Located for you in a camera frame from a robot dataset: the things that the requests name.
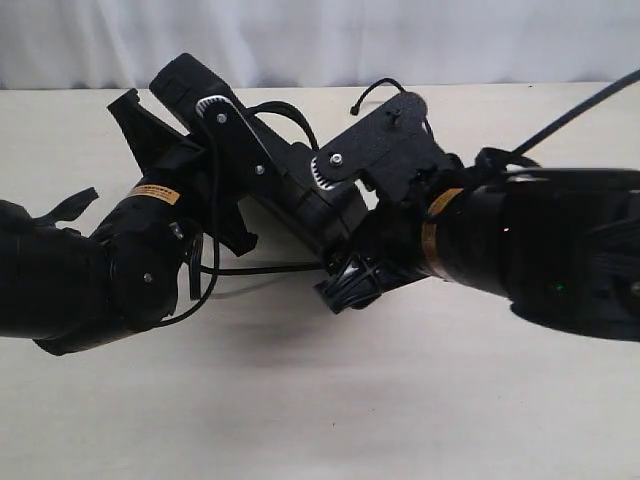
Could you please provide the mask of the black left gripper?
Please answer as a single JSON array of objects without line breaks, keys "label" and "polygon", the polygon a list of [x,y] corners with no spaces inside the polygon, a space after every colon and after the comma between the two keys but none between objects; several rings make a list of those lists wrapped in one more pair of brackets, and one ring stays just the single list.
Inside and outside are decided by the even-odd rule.
[{"label": "black left gripper", "polygon": [[215,152],[191,141],[140,105],[130,89],[107,106],[140,168],[134,202],[147,219],[185,226],[218,239],[235,256],[256,248],[247,229],[230,175]]}]

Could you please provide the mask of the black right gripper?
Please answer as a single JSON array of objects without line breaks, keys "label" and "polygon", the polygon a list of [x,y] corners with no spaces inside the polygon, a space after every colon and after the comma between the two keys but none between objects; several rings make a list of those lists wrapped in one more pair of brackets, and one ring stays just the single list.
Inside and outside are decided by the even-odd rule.
[{"label": "black right gripper", "polygon": [[438,195],[472,184],[463,169],[423,171],[400,202],[381,201],[343,248],[339,269],[314,289],[334,313],[362,310],[383,294],[430,275],[422,249],[422,227]]}]

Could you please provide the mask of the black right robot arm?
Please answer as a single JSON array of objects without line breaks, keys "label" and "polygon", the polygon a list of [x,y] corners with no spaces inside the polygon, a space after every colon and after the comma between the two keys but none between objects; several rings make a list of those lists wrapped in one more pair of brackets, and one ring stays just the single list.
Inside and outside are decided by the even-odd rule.
[{"label": "black right robot arm", "polygon": [[427,278],[505,298],[520,318],[580,336],[639,338],[639,174],[449,172],[380,202],[317,287],[333,312]]}]

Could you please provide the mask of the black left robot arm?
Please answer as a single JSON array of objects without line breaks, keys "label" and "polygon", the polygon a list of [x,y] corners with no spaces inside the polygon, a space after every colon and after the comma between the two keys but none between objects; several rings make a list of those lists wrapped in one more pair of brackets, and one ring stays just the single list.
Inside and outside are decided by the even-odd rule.
[{"label": "black left robot arm", "polygon": [[82,190],[35,217],[1,204],[1,333],[62,356],[180,321],[178,274],[189,270],[190,296],[201,306],[202,243],[236,255],[254,249],[215,141],[212,107],[198,99],[180,133],[145,110],[135,92],[111,112],[141,178],[90,235],[71,226],[96,200]]}]

